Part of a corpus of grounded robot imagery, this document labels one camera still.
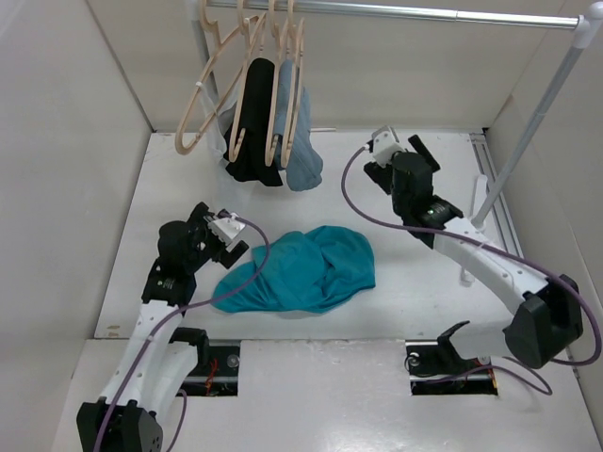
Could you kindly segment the teal t shirt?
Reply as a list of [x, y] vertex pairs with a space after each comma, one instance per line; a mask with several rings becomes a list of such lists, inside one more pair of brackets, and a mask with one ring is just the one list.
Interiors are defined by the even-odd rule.
[[251, 260], [217, 284], [214, 306], [228, 314], [302, 311], [321, 315], [376, 287], [367, 238], [349, 228], [320, 226], [282, 235], [252, 250]]

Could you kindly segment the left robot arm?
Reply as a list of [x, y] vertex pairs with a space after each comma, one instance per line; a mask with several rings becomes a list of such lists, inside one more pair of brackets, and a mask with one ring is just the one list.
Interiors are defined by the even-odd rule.
[[201, 202], [188, 220], [159, 228], [157, 258], [121, 361], [95, 402], [81, 405], [76, 425], [85, 451], [158, 451], [162, 424], [186, 377], [209, 365], [205, 331], [181, 323], [197, 288], [195, 274], [214, 262], [230, 268], [248, 249], [245, 225]]

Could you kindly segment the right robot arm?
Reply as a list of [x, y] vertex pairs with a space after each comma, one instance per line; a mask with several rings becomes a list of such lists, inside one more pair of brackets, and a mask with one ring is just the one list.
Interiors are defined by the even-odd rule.
[[463, 212], [436, 196], [432, 177], [440, 166], [418, 136], [405, 149], [384, 127], [371, 136], [364, 171], [387, 195], [406, 231], [458, 264], [487, 287], [511, 316], [471, 326], [463, 320], [442, 333], [435, 359], [448, 371], [469, 359], [510, 356], [540, 369], [583, 333], [574, 283], [521, 264], [490, 244]]

